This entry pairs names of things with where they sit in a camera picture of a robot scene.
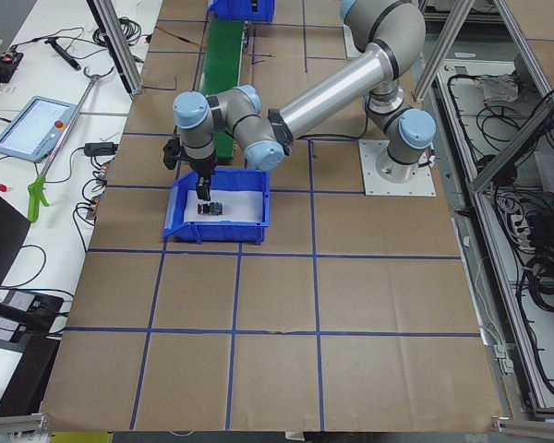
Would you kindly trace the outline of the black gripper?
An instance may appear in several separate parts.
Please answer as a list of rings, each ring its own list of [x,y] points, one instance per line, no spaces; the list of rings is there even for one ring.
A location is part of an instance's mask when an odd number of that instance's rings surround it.
[[[190,168],[199,175],[195,187],[197,198],[202,201],[210,201],[211,177],[215,174],[217,167],[217,155],[212,154],[204,159],[190,159],[188,162]]]

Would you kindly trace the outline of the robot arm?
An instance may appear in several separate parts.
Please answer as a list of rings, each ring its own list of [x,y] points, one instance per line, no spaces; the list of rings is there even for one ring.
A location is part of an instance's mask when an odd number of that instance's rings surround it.
[[[399,79],[417,59],[425,37],[422,13],[410,1],[344,1],[340,16],[360,55],[338,72],[280,109],[261,117],[260,98],[250,85],[216,95],[196,91],[175,97],[175,134],[163,147],[163,163],[173,170],[187,162],[198,175],[199,198],[211,198],[218,164],[217,133],[227,133],[250,166],[270,171],[289,155],[294,142],[350,103],[362,99],[366,116],[388,138],[377,159],[379,175],[393,183],[412,178],[432,143],[432,116],[407,104]]]

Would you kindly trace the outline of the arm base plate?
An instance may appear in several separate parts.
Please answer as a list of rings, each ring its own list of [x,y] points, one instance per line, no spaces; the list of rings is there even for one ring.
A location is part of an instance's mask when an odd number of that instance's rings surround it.
[[[343,25],[344,46],[347,59],[355,59],[361,55],[370,43],[369,34],[372,25]]]
[[[388,153],[388,140],[360,139],[359,156],[364,192],[368,197],[433,198],[436,190],[426,154],[412,165],[395,162]]]

